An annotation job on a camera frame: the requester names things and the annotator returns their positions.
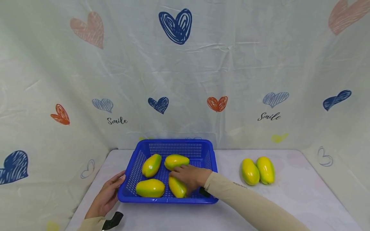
white table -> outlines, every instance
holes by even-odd
[[[91,184],[80,206],[67,226],[76,231],[101,186],[124,170],[132,150],[113,150]],[[312,231],[361,231],[339,200],[326,186],[306,158],[298,150],[216,150],[218,172],[236,183],[246,185],[239,167],[244,158],[256,160],[266,156],[276,171],[274,184],[247,186],[283,207]],[[255,230],[232,208],[217,202],[213,205],[193,204],[123,204],[118,202],[107,215],[124,214],[112,231],[245,231]]]

black handle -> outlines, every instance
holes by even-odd
[[[199,188],[199,193],[202,194],[203,196],[209,198],[211,194],[209,194],[203,187]]]
[[[103,230],[109,230],[116,227],[122,220],[123,214],[120,212],[115,212],[111,220],[106,220],[103,225]]]

papaya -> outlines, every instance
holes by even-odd
[[[157,174],[159,166],[161,165],[162,157],[158,154],[154,154],[149,157],[143,164],[141,173],[146,177],[150,178]]]
[[[259,182],[259,171],[257,166],[249,158],[246,158],[242,162],[242,177],[245,183],[249,185],[256,185]]]
[[[256,166],[259,171],[260,180],[262,184],[272,184],[275,181],[274,165],[267,157],[260,157],[257,159]]]
[[[142,197],[161,197],[164,194],[164,183],[157,179],[143,180],[136,185],[136,194]]]
[[[172,154],[167,156],[164,160],[164,166],[170,171],[173,171],[174,167],[180,166],[182,164],[189,164],[189,158],[178,154]]]
[[[186,197],[187,190],[186,185],[182,183],[180,180],[170,176],[168,178],[168,186],[176,198]]]

heart outline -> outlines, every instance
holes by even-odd
[[[324,100],[323,107],[326,111],[329,111],[330,108],[346,99],[348,99],[352,95],[350,90],[343,90],[338,93],[337,96],[329,97]]]
[[[4,168],[0,169],[0,185],[9,184],[28,177],[27,153],[18,150],[12,152],[4,160]]]
[[[283,140],[285,140],[285,138],[288,137],[288,133],[285,133],[283,135],[277,135],[277,134],[274,134],[271,136],[271,141],[274,142],[274,143],[280,143],[282,142]]]
[[[325,164],[322,164],[322,163],[320,163],[320,158],[324,158],[324,157],[327,157],[327,158],[329,158],[329,162],[327,162],[327,163],[325,163]],[[322,165],[322,166],[324,166],[324,167],[330,167],[330,166],[332,166],[333,165],[333,158],[330,156],[330,155],[325,155],[325,149],[324,149],[324,147],[323,146],[321,146],[320,148],[319,148],[319,150],[318,150],[318,152],[317,152],[317,158],[318,158],[318,160],[319,160],[319,164],[320,165]]]
[[[90,164],[92,164],[92,171],[89,173],[89,167],[90,167]],[[87,163],[87,169],[84,170],[80,177],[81,179],[85,179],[85,178],[88,178],[93,172],[95,171],[95,161],[93,159],[89,160],[89,162]]]
[[[185,139],[186,140],[201,140],[202,138],[197,136],[197,137],[194,137],[194,138],[186,137]]]
[[[162,97],[157,102],[153,98],[149,98],[148,104],[152,106],[157,112],[164,115],[164,112],[166,111],[169,104],[169,99],[167,97]]]
[[[55,111],[57,112],[57,115],[56,114],[50,114],[50,116],[55,121],[57,121],[58,123],[61,123],[63,125],[69,125],[70,124],[68,114],[67,114],[67,112],[65,111],[65,109],[62,105],[57,103],[55,105]]]
[[[80,19],[72,18],[70,27],[80,39],[103,49],[104,27],[103,21],[98,13],[91,11],[87,16],[87,23]]]
[[[270,92],[263,98],[262,102],[264,104],[270,105],[271,108],[274,108],[279,103],[284,102],[289,98],[288,92],[280,92],[275,94],[274,92]]]
[[[217,100],[215,97],[209,97],[207,99],[208,106],[215,112],[223,111],[227,103],[228,103],[227,96],[223,96],[219,100]]]
[[[369,0],[357,0],[348,7],[348,0],[339,0],[328,19],[328,26],[335,34],[340,34],[370,11]]]
[[[94,105],[94,107],[96,107],[99,110],[112,113],[113,102],[110,99],[102,99],[102,100],[93,99],[92,104]]]
[[[172,42],[183,45],[188,40],[192,24],[192,14],[189,9],[180,11],[176,19],[165,11],[160,12],[158,18],[165,34]]]

sleeve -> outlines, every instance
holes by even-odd
[[[232,207],[259,231],[309,231],[277,204],[218,173],[211,173],[204,188]]]
[[[82,221],[77,231],[101,231],[105,222],[104,217],[94,217]]]

